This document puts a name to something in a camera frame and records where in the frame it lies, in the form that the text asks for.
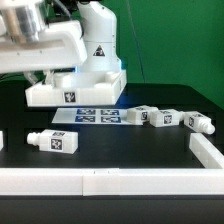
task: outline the white block with apriltag marker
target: white block with apriltag marker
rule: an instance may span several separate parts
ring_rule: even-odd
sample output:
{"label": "white block with apriltag marker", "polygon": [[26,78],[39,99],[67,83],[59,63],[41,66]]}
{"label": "white block with apriltag marker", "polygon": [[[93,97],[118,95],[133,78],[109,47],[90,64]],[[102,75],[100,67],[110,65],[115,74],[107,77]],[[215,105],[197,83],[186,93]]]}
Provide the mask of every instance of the white block with apriltag marker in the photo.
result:
{"label": "white block with apriltag marker", "polygon": [[27,143],[39,145],[40,151],[73,154],[78,148],[78,133],[46,129],[42,133],[30,133]]}
{"label": "white block with apriltag marker", "polygon": [[166,127],[179,125],[184,119],[184,112],[174,109],[153,111],[150,114],[150,124],[154,127]]}
{"label": "white block with apriltag marker", "polygon": [[157,107],[149,107],[145,105],[130,108],[127,110],[127,122],[142,125],[144,122],[149,121],[150,113],[157,110]]}
{"label": "white block with apriltag marker", "polygon": [[211,118],[197,111],[186,112],[184,124],[198,133],[211,135],[215,132],[215,127],[211,124]]}

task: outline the cable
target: cable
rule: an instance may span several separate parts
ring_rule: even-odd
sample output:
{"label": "cable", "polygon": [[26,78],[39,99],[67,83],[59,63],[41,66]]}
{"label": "cable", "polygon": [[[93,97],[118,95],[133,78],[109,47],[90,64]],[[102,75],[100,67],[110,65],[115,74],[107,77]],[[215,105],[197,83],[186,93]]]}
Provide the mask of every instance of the cable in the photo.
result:
{"label": "cable", "polygon": [[52,0],[64,13],[70,20],[72,20],[72,15],[68,11],[68,9],[65,7],[65,5],[60,0]]}
{"label": "cable", "polygon": [[132,17],[131,6],[130,6],[129,0],[126,0],[126,4],[127,4],[127,9],[128,9],[129,20],[131,23],[132,33],[133,33],[134,39],[135,39],[135,45],[136,45],[136,49],[137,49],[137,53],[138,53],[138,59],[139,59],[140,67],[141,67],[141,74],[142,74],[143,81],[145,83],[145,74],[144,74],[144,68],[143,68],[143,63],[142,63],[141,50],[140,50],[140,45],[138,42],[134,22],[133,22],[133,17]]}

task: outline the white cube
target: white cube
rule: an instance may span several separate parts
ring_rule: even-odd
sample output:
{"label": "white cube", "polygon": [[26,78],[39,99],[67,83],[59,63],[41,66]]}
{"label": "white cube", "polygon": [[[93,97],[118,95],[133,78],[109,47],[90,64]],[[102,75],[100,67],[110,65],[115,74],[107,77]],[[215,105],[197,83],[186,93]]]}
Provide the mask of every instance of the white cube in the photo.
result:
{"label": "white cube", "polygon": [[150,119],[150,113],[157,111],[157,107],[149,107],[146,105],[130,108],[127,110],[127,121],[133,124],[143,124]]}
{"label": "white cube", "polygon": [[174,109],[153,111],[150,114],[150,124],[154,127],[179,125],[183,112]]}

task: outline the black sticker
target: black sticker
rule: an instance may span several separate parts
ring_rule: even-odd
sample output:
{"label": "black sticker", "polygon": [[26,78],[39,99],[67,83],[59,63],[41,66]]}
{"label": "black sticker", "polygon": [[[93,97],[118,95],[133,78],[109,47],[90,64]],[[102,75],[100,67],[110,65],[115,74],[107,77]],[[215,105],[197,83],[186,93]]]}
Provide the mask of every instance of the black sticker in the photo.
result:
{"label": "black sticker", "polygon": [[96,110],[95,109],[78,109],[77,114],[79,114],[79,115],[95,115]]}
{"label": "black sticker", "polygon": [[57,136],[57,137],[62,137],[63,135],[65,135],[64,132],[55,132],[55,133],[53,134],[53,136]]}
{"label": "black sticker", "polygon": [[147,113],[147,112],[142,112],[142,117],[141,117],[141,119],[142,119],[142,120],[147,120],[147,117],[148,117],[148,113]]}
{"label": "black sticker", "polygon": [[65,103],[75,103],[75,92],[64,92]]}
{"label": "black sticker", "polygon": [[80,123],[94,123],[96,121],[96,118],[94,116],[76,116],[75,122]]}
{"label": "black sticker", "polygon": [[99,47],[96,49],[93,56],[105,57],[105,54],[104,54],[104,51],[103,51],[103,48],[101,47],[101,45],[99,45]]}
{"label": "black sticker", "polygon": [[101,115],[119,115],[119,110],[101,110]]}
{"label": "black sticker", "polygon": [[51,139],[51,149],[52,150],[62,150],[62,140],[61,139]]}
{"label": "black sticker", "polygon": [[172,119],[173,119],[172,115],[164,116],[164,124],[172,124]]}
{"label": "black sticker", "polygon": [[194,127],[194,118],[192,117],[189,118],[189,126]]}
{"label": "black sticker", "polygon": [[101,117],[102,123],[121,123],[120,117]]}

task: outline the black tabletop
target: black tabletop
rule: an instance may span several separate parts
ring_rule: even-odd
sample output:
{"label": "black tabletop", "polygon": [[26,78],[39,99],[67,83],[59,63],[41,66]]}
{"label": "black tabletop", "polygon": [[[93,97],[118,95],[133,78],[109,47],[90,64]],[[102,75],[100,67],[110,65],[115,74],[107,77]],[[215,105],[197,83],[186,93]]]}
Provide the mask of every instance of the black tabletop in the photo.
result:
{"label": "black tabletop", "polygon": [[[0,84],[0,129],[5,142],[0,152],[1,168],[203,168],[189,150],[193,131],[183,123],[164,128],[149,123],[143,126],[52,124],[57,108],[28,108],[24,94],[27,85],[23,81]],[[214,134],[205,136],[224,152],[224,111],[191,87],[128,84],[116,105],[97,108],[127,109],[141,105],[203,113],[216,127]],[[40,152],[38,147],[26,143],[28,133],[44,129],[78,132],[78,150],[72,155]],[[0,208],[4,210],[3,220],[9,221],[2,223],[22,220],[24,216],[27,223],[53,223],[55,219],[57,223],[158,220],[162,223],[169,215],[179,222],[184,212],[189,215],[188,221],[207,222],[200,208],[215,223],[220,220],[215,214],[221,215],[224,208],[222,199],[222,196],[1,197]]]}

